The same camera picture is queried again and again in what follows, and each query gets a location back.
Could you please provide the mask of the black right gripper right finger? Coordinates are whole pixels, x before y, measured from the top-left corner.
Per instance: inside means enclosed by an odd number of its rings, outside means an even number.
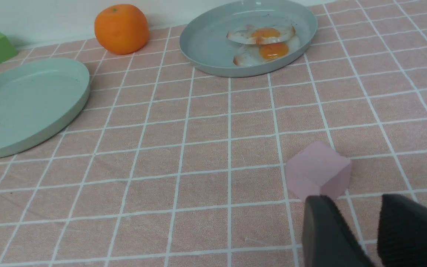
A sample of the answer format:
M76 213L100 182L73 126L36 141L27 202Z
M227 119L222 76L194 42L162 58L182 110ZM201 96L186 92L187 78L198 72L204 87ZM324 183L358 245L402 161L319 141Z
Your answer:
M385 267L427 267L427 207L383 194L377 251Z

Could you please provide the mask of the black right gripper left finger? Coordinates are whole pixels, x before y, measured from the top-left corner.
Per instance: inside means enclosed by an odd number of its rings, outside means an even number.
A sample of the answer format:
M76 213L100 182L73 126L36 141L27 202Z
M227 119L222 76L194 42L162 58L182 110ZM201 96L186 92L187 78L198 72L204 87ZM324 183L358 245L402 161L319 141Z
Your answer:
M305 200L302 249L306 267L374 267L328 196Z

